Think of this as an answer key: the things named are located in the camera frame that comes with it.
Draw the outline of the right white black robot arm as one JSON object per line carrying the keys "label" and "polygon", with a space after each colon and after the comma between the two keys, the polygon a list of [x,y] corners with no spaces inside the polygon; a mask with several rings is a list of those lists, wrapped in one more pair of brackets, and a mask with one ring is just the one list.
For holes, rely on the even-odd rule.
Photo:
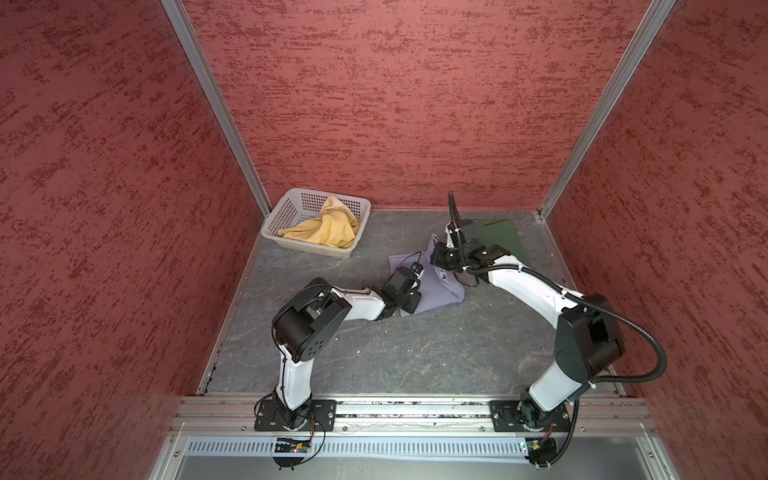
{"label": "right white black robot arm", "polygon": [[501,246],[488,246],[470,220],[446,225],[430,258],[443,270],[468,273],[524,302],[555,329],[553,363],[520,395],[519,422],[538,431],[567,401],[591,388],[625,352],[618,321],[603,313],[603,296],[565,288],[529,268]]}

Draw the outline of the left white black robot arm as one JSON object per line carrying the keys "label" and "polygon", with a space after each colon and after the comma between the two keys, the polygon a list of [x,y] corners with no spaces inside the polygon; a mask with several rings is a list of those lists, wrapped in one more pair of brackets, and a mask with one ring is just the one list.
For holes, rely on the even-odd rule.
{"label": "left white black robot arm", "polygon": [[288,429],[297,430],[310,420],[313,362],[342,323],[381,321],[398,310],[414,313],[421,300],[422,273],[418,262],[399,266],[383,287],[363,290],[343,289],[315,278],[281,305],[271,327],[281,355],[273,401]]}

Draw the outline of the lavender skirt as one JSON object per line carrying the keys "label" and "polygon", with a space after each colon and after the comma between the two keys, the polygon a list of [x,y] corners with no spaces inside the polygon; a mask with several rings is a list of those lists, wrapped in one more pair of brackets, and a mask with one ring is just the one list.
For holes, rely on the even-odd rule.
{"label": "lavender skirt", "polygon": [[465,287],[455,278],[453,273],[435,267],[431,263],[431,256],[439,241],[440,238],[436,234],[432,234],[424,251],[391,255],[388,258],[391,271],[400,266],[410,267],[414,262],[423,267],[420,277],[421,284],[418,289],[421,299],[414,310],[414,314],[421,314],[464,301]]}

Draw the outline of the green skirt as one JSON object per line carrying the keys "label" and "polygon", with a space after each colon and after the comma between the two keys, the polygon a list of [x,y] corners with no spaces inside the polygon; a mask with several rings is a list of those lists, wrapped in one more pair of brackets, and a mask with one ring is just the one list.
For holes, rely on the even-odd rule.
{"label": "green skirt", "polygon": [[528,253],[512,220],[473,219],[473,224],[486,247],[499,246],[523,264],[530,264]]}

